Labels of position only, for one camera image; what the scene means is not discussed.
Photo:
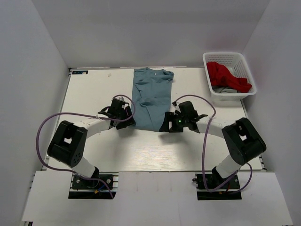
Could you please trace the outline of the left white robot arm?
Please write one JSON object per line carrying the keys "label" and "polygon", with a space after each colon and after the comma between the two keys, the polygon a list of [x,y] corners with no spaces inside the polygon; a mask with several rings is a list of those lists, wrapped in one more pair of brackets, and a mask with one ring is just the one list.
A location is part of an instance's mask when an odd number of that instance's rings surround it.
{"label": "left white robot arm", "polygon": [[99,169],[83,157],[86,140],[112,128],[119,130],[132,125],[135,120],[129,103],[123,97],[116,97],[95,116],[78,122],[60,122],[47,154],[67,165],[73,173],[83,177],[88,187],[94,188],[99,184]]}

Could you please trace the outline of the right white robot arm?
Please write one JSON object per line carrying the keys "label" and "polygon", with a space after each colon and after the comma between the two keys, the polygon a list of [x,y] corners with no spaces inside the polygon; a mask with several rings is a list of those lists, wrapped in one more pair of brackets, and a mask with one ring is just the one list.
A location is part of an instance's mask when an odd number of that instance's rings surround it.
{"label": "right white robot arm", "polygon": [[184,128],[225,140],[229,155],[212,170],[213,184],[219,188],[225,187],[233,173],[267,149],[249,119],[229,121],[199,115],[190,101],[180,103],[174,112],[166,112],[159,131],[180,133]]}

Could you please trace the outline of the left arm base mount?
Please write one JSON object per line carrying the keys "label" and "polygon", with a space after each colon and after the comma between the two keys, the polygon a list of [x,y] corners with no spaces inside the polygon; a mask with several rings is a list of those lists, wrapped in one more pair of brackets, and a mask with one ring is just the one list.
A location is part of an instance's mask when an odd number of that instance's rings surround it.
{"label": "left arm base mount", "polygon": [[73,175],[69,189],[69,199],[83,200],[111,200],[115,197],[118,189],[119,175],[117,173],[99,174],[99,178],[103,180],[109,187],[112,196],[106,185],[99,181],[84,180],[78,175]]}

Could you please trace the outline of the blue-grey t-shirt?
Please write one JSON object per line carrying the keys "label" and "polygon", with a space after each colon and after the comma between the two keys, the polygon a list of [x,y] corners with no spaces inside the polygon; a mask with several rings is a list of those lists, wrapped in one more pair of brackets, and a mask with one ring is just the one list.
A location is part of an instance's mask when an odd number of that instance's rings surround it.
{"label": "blue-grey t-shirt", "polygon": [[132,100],[135,129],[158,132],[171,106],[174,73],[148,67],[134,69]]}

